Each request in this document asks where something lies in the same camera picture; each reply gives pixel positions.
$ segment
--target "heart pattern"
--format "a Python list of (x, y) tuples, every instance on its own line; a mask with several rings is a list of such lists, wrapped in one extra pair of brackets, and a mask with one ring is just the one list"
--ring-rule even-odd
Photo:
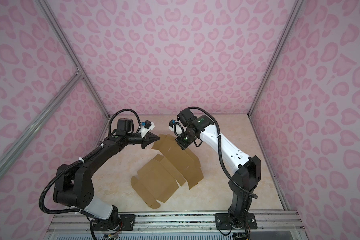
[(309, 239), (360, 239), (360, 1), (307, 1), (253, 122)]
[(76, 71), (33, 1), (0, 1), (0, 157)]
[[(211, 113), (247, 113), (293, 3), (49, 4), (110, 113), (132, 108), (169, 114), (191, 105)], [(215, 90), (223, 93), (212, 103)]]
[[(39, 209), (41, 191), (61, 164), (71, 164), (95, 147), (105, 122), (80, 81), (1, 179), (0, 239), (43, 238), (52, 216)], [(45, 204), (62, 209), (53, 201), (51, 191)]]

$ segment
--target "brown cardboard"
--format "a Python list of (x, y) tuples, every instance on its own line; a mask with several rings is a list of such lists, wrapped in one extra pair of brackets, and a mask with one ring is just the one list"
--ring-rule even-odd
[(189, 189), (204, 178), (199, 158), (190, 150), (182, 150), (172, 135), (159, 135), (152, 149), (159, 150), (187, 180)]
[(166, 202), (178, 189), (177, 182), (185, 183), (181, 173), (164, 156), (156, 155), (137, 171), (139, 179), (131, 178), (133, 189), (153, 209), (160, 207), (156, 201)]

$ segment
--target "flattened cardboard box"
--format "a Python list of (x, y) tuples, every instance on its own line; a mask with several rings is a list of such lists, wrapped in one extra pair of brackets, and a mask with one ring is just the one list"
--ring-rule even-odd
[(199, 158), (189, 149), (182, 150), (175, 137), (159, 135), (152, 149), (159, 150), (164, 156), (156, 155), (131, 178), (133, 189), (144, 202), (153, 209), (160, 207), (156, 201), (166, 202), (187, 180), (189, 189), (204, 176), (200, 169)]

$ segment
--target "unfolded cardboard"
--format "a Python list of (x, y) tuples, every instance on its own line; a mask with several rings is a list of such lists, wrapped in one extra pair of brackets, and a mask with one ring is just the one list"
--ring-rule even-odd
[(187, 180), (191, 189), (204, 178), (199, 158), (192, 151), (183, 151), (171, 135), (159, 137), (152, 149), (159, 150), (164, 156), (156, 155), (137, 171), (139, 178), (131, 178), (133, 189), (153, 209), (160, 207), (157, 200), (166, 202), (172, 196), (178, 189), (177, 182), (182, 186)]

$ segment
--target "black mounting plate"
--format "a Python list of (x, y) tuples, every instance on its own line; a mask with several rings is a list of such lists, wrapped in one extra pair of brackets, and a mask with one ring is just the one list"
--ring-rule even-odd
[[(217, 230), (230, 230), (231, 224), (229, 222), (228, 219), (229, 214), (215, 214), (215, 222), (216, 222), (216, 229)], [(249, 212), (247, 213), (247, 223), (250, 229), (257, 229), (257, 223), (256, 223), (256, 219), (254, 217), (254, 214)]]
[[(123, 222), (123, 226), (121, 228), (121, 231), (132, 231), (133, 226), (135, 224), (135, 214), (120, 214), (120, 219)], [(99, 222), (97, 224), (94, 224), (93, 231), (99, 231), (104, 232), (108, 231), (102, 224)]]

